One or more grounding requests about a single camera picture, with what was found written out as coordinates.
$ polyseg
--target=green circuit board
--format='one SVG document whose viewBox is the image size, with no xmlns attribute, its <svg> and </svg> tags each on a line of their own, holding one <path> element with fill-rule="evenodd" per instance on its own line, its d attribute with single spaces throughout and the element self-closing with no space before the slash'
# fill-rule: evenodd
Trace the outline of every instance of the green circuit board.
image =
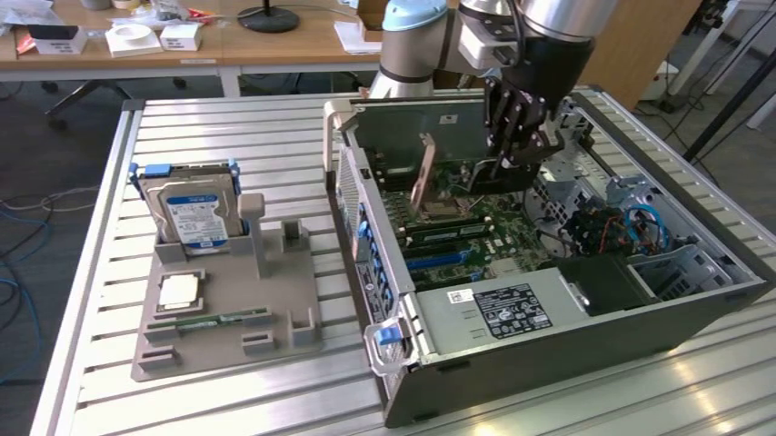
<svg viewBox="0 0 776 436">
<path fill-rule="evenodd" d="M 415 258 L 416 252 L 412 243 L 408 243 L 408 236 L 413 236 L 409 229 L 436 224 L 441 226 L 437 234 L 444 237 L 453 234 L 447 233 L 447 223 L 453 226 L 451 228 L 463 229 L 461 233 L 465 229 L 477 231 L 487 226 L 477 237 L 456 237 L 444 243 L 425 244 L 432 250 L 444 244 L 448 253 L 467 251 L 468 256 L 461 263 L 412 270 L 419 291 L 536 271 L 552 262 L 516 194 L 461 195 L 453 189 L 443 189 L 441 192 L 437 195 L 441 198 L 424 203 L 419 212 L 413 209 L 409 192 L 383 192 L 388 217 L 400 245 L 407 248 L 408 261 Z M 435 259 L 435 255 L 420 258 Z"/>
</svg>

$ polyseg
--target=slotted aluminum surface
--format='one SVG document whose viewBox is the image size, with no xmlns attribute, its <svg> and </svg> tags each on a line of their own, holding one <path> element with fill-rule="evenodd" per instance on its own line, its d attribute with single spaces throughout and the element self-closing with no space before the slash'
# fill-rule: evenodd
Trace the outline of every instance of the slotted aluminum surface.
<svg viewBox="0 0 776 436">
<path fill-rule="evenodd" d="M 583 92 L 776 266 L 773 235 L 627 111 L 606 95 Z M 323 105 L 353 96 L 168 100 L 125 111 L 34 434 L 776 434 L 774 292 L 670 353 L 424 424 L 383 427 L 323 185 Z M 639 172 L 604 136 L 598 150 L 620 174 Z M 303 217 L 311 229 L 325 347 L 277 362 L 138 383 L 130 362 L 156 228 L 126 185 L 126 166 L 230 157 L 244 168 L 244 189 L 266 196 L 264 225 Z"/>
</svg>

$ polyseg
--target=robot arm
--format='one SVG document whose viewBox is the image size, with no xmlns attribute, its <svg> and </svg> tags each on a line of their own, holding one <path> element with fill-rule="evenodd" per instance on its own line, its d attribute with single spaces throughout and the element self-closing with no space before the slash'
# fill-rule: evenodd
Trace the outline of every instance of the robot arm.
<svg viewBox="0 0 776 436">
<path fill-rule="evenodd" d="M 563 148 L 552 122 L 580 78 L 618 0 L 392 0 L 371 98 L 433 94 L 441 69 L 483 75 L 488 156 L 484 193 L 526 189 L 543 159 Z"/>
</svg>

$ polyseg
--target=black pole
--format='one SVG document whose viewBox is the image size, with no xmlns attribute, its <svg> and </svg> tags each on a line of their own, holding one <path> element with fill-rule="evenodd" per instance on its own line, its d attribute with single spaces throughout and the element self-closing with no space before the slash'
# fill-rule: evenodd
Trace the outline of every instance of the black pole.
<svg viewBox="0 0 776 436">
<path fill-rule="evenodd" d="M 715 137 L 715 134 L 718 134 L 719 129 L 723 128 L 723 125 L 726 125 L 726 122 L 730 120 L 735 112 L 739 110 L 739 107 L 742 106 L 743 102 L 750 97 L 757 88 L 761 86 L 761 84 L 769 77 L 769 74 L 771 73 L 775 67 L 776 67 L 776 49 L 774 49 L 774 51 L 771 52 L 771 55 L 769 56 L 769 59 L 766 60 L 763 65 L 757 69 L 755 74 L 753 74 L 753 77 L 750 77 L 746 84 L 743 84 L 742 89 L 739 90 L 737 95 L 731 98 L 729 104 L 726 104 L 726 107 L 723 107 L 723 110 L 719 111 L 715 120 L 713 120 L 710 125 L 706 127 L 705 131 L 699 135 L 699 139 L 697 139 L 695 143 L 693 143 L 691 149 L 689 150 L 689 152 L 684 153 L 683 157 L 689 162 L 705 149 L 706 145 Z"/>
</svg>

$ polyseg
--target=black lamp base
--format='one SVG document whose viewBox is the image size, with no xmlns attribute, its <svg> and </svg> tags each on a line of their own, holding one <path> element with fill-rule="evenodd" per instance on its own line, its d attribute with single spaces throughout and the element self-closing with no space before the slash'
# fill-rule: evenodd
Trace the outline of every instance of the black lamp base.
<svg viewBox="0 0 776 436">
<path fill-rule="evenodd" d="M 238 14 L 246 15 L 256 12 L 246 18 L 238 19 L 238 22 L 246 29 L 265 34 L 281 34 L 282 32 L 297 29 L 300 26 L 300 15 L 280 7 L 272 7 L 270 15 L 268 15 L 264 9 L 264 7 L 250 7 Z"/>
</svg>

